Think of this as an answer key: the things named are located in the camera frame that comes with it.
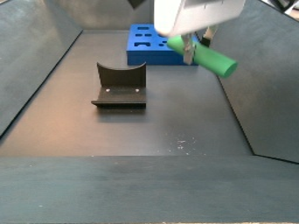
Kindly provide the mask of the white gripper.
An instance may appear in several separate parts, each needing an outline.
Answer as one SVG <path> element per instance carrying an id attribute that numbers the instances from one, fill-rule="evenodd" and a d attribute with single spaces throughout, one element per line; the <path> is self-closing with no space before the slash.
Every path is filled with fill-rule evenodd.
<path id="1" fill-rule="evenodd" d="M 192 32 L 208 27 L 200 43 L 209 47 L 216 24 L 236 18 L 244 4 L 245 0 L 153 0 L 153 28 L 165 37 L 181 35 L 186 65 L 193 57 Z"/>

